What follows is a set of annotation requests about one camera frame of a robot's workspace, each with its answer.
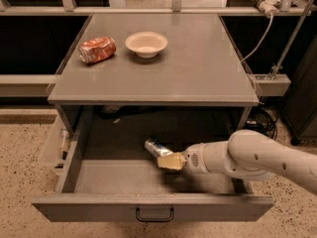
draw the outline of drawer handle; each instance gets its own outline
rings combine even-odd
[[[174,209],[170,209],[170,215],[168,218],[143,218],[140,216],[140,208],[137,208],[136,217],[140,222],[169,222],[174,218]]]

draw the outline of bowl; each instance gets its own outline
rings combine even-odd
[[[126,46],[138,57],[150,59],[166,48],[167,38],[154,32],[139,32],[127,38]]]

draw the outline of gray drawer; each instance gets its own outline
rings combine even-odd
[[[215,118],[209,110],[120,120],[84,111],[55,195],[36,197],[33,206],[50,221],[256,221],[273,206],[271,197],[253,196],[247,182],[221,174],[160,170],[143,147],[149,136],[176,151],[217,140],[212,128],[219,132],[222,120],[223,112]]]

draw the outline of red soda can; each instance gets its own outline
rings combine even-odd
[[[109,58],[116,52],[116,44],[111,37],[99,37],[78,46],[79,57],[85,63],[95,63]]]

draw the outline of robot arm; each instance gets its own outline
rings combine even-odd
[[[146,148],[153,154],[154,148]],[[251,130],[235,132],[228,141],[196,144],[184,152],[159,155],[158,166],[195,174],[222,173],[248,180],[270,179],[275,174],[317,194],[317,156],[297,151]]]

